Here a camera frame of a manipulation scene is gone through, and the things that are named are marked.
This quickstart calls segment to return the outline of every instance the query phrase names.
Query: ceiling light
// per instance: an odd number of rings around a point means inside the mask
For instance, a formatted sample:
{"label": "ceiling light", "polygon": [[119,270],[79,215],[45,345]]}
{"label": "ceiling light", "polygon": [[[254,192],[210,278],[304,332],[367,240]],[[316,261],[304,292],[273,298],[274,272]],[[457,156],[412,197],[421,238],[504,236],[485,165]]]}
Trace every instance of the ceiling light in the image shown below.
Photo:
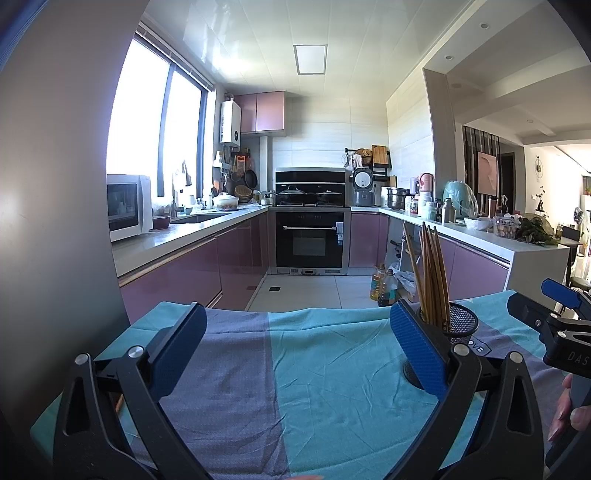
{"label": "ceiling light", "polygon": [[298,75],[324,75],[326,50],[327,45],[294,45]]}

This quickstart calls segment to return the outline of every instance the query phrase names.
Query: human hand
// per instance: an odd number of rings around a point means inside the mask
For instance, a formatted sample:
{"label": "human hand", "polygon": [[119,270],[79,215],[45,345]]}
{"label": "human hand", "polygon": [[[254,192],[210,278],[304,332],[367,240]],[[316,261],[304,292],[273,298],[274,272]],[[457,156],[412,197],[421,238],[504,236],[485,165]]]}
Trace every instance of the human hand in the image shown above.
{"label": "human hand", "polygon": [[556,415],[550,426],[550,433],[548,434],[548,441],[556,440],[567,427],[569,421],[567,416],[570,416],[570,424],[575,430],[582,432],[587,429],[591,423],[591,406],[579,407],[572,410],[573,406],[570,402],[570,388],[573,385],[573,374],[568,374],[562,382],[564,392],[558,399],[556,405]]}

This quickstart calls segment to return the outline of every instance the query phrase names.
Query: white countertop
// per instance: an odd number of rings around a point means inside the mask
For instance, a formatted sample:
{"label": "white countertop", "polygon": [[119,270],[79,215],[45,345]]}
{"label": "white countertop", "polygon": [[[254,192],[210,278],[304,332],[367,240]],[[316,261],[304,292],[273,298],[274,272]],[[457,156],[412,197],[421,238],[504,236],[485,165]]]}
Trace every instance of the white countertop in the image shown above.
{"label": "white countertop", "polygon": [[[143,233],[111,244],[115,270],[120,277],[179,248],[190,245],[221,230],[260,215],[268,206],[239,207],[239,211],[201,223],[171,223],[166,230]],[[214,213],[210,210],[195,212]]]}
{"label": "white countertop", "polygon": [[497,257],[503,258],[509,262],[513,260],[513,257],[517,252],[538,252],[567,248],[563,245],[548,245],[547,247],[541,247],[539,245],[526,244],[525,242],[519,242],[509,238],[501,238],[500,236],[496,236],[494,233],[468,230],[465,226],[452,225],[450,223],[441,225],[438,222],[432,222],[430,220],[418,218],[417,215],[405,215],[404,212],[391,210],[385,207],[351,207],[351,211],[384,213],[391,217],[398,218],[415,225],[422,225],[424,222],[427,225],[436,226],[437,231],[442,235],[446,235],[460,242],[464,242],[465,244],[472,245],[473,247],[496,255]]}

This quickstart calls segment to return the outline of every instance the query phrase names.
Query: upper cabinet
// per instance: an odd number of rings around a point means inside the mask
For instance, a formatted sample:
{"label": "upper cabinet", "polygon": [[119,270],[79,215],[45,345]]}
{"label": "upper cabinet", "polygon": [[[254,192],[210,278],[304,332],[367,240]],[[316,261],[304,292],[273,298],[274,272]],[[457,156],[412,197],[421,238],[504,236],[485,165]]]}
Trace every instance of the upper cabinet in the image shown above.
{"label": "upper cabinet", "polygon": [[237,96],[242,109],[241,135],[282,131],[285,128],[285,92]]}

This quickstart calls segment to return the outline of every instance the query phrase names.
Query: white tile floor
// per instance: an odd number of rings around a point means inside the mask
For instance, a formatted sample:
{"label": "white tile floor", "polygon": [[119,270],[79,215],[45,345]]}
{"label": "white tile floor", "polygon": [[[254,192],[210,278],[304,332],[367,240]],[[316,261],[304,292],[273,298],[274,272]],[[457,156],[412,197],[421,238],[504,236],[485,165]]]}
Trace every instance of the white tile floor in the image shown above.
{"label": "white tile floor", "polygon": [[[268,275],[252,301],[251,312],[290,312],[309,308],[367,309],[371,277]],[[270,287],[280,287],[270,291]]]}

